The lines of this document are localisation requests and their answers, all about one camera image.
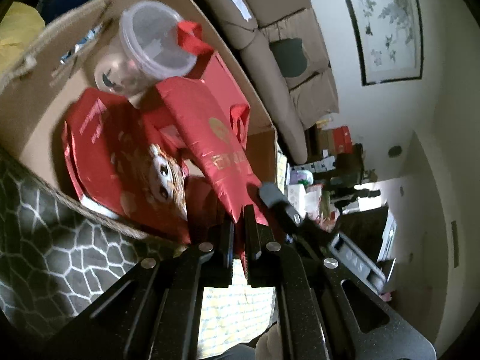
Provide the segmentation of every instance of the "yellow plaid cloth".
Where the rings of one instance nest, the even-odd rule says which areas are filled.
[[[232,285],[203,292],[197,358],[217,356],[259,336],[270,324],[273,287],[251,288],[239,259],[233,261]]]

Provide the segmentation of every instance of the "picture frame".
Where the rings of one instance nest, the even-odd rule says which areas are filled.
[[[362,85],[420,80],[423,27],[419,0],[345,0]]]

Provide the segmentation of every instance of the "silver bolt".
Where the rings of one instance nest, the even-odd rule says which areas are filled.
[[[335,269],[338,267],[338,261],[333,257],[327,257],[323,260],[323,265],[326,266],[328,269]]]
[[[146,259],[142,260],[140,265],[142,266],[142,268],[151,269],[157,265],[157,260],[152,257],[147,257]]]
[[[209,252],[213,250],[213,245],[210,242],[202,242],[200,245],[198,245],[198,249],[203,252]]]
[[[278,242],[271,241],[267,243],[267,250],[268,251],[279,251],[282,247]]]

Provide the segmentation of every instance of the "brown couch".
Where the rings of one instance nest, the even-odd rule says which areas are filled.
[[[232,0],[205,1],[238,50],[293,161],[303,164],[304,131],[338,112],[337,89],[310,0],[243,0],[249,20]]]

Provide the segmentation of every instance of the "bag handle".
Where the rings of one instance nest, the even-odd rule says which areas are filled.
[[[202,25],[194,21],[181,21],[177,25],[178,45],[186,52],[199,56],[214,49],[202,40]]]

